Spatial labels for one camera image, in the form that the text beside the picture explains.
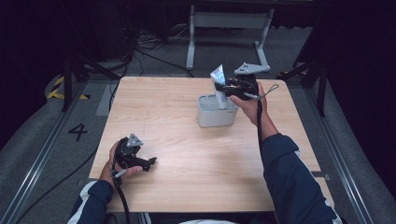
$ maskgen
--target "white object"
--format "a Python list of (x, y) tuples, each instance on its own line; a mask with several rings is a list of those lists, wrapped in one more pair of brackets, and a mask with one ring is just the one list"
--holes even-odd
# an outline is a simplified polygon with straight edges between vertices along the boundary
[(262, 65), (257, 65), (257, 64), (251, 64), (251, 63), (243, 63), (240, 67), (235, 69), (234, 73), (236, 75), (250, 75), (250, 74), (256, 74), (260, 72), (269, 72), (270, 71), (270, 66), (262, 66)]
[(213, 91), (215, 92), (216, 99), (218, 100), (218, 105), (220, 109), (226, 109), (228, 108), (228, 97), (225, 95), (223, 91), (217, 91), (215, 87), (215, 83), (219, 83), (222, 86), (225, 86), (225, 77), (224, 77), (224, 72), (222, 70), (222, 64), (215, 69), (212, 73), (210, 73), (210, 76), (212, 78), (212, 84), (213, 84)]
[(224, 27), (224, 28), (244, 28), (261, 29), (262, 36), (259, 41), (255, 41), (255, 49), (259, 56), (260, 63), (267, 70), (270, 70), (264, 54), (263, 46), (274, 10), (269, 9), (263, 13), (224, 13), (224, 12), (202, 12), (195, 11), (195, 6), (190, 10), (190, 43), (187, 53), (186, 68), (191, 70), (194, 67), (195, 53), (195, 27)]
[(229, 101), (226, 109), (220, 109), (215, 95), (198, 97), (198, 124), (201, 127), (232, 125), (238, 106)]

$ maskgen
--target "wooden tabletop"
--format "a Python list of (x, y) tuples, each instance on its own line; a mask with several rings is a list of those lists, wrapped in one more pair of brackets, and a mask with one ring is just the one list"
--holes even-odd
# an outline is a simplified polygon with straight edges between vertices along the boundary
[[(259, 80), (268, 113), (278, 130), (290, 136), (311, 171), (320, 171), (303, 124), (281, 80)], [(262, 177), (257, 129), (241, 109), (233, 125), (202, 128), (197, 99), (212, 94), (210, 78), (124, 77), (120, 81), (90, 178), (98, 178), (108, 152), (134, 133), (144, 145), (137, 156), (157, 157), (149, 172), (124, 181), (122, 190), (132, 212), (274, 211)], [(332, 197), (323, 178), (324, 195)], [(117, 193), (110, 212), (123, 211)]]

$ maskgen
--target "yellow tape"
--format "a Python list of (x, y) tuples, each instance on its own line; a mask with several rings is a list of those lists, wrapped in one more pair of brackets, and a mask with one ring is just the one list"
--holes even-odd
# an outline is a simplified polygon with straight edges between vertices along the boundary
[[(63, 82), (64, 82), (64, 75), (60, 74), (58, 79), (56, 80), (55, 84), (53, 85), (52, 90), (50, 91), (49, 95), (47, 96), (48, 99), (49, 98), (64, 99), (64, 94), (56, 93)], [(79, 99), (80, 100), (89, 100), (90, 97), (91, 97), (90, 95), (82, 94), (79, 97)]]

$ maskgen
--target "dark blue sleeve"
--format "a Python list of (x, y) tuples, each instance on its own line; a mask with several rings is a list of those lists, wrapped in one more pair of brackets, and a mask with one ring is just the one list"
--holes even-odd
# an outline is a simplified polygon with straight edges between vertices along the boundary
[(113, 188), (105, 180), (92, 181), (79, 194), (68, 224), (100, 223), (106, 218), (107, 204), (113, 197)]
[(279, 223), (341, 223), (320, 185), (298, 158), (297, 145), (280, 133), (262, 143), (264, 178)]

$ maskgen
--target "metal rod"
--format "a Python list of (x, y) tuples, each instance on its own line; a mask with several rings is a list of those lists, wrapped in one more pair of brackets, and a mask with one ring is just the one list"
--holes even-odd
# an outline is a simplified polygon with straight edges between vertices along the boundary
[(332, 156), (332, 161), (334, 162), (335, 168), (337, 169), (337, 172), (341, 177), (344, 188), (346, 189), (346, 194), (348, 195), (349, 200), (352, 203), (353, 208), (355, 209), (359, 222), (374, 223), (369, 211), (367, 210), (366, 205), (364, 204), (363, 198), (359, 193), (355, 180), (349, 172), (349, 169), (347, 168), (347, 164), (344, 161), (341, 151), (336, 144), (329, 124), (327, 123), (326, 119), (319, 114), (317, 110), (315, 94), (313, 93), (312, 89), (304, 89), (304, 92), (309, 104), (311, 105), (311, 108), (315, 111), (315, 115), (320, 125), (320, 128), (324, 132), (328, 147), (331, 152), (330, 154)]
[(27, 198), (29, 197), (35, 186), (35, 183), (40, 177), (44, 166), (50, 158), (50, 154), (54, 149), (55, 143), (58, 140), (62, 127), (69, 118), (71, 112), (73, 111), (73, 108), (78, 101), (78, 97), (83, 93), (85, 86), (86, 83), (76, 84), (76, 89), (73, 94), (74, 100), (72, 101), (69, 108), (61, 113), (60, 117), (56, 120), (55, 125), (49, 134), (49, 137), (47, 138), (44, 146), (41, 148), (41, 151), (37, 155), (35, 162), (33, 163), (26, 177), (24, 178), (19, 190), (14, 196), (14, 199), (12, 200), (11, 204), (8, 206), (7, 211), (4, 213), (2, 219), (0, 220), (0, 223), (11, 224), (16, 221), (18, 214), (21, 212), (24, 204), (27, 201)]

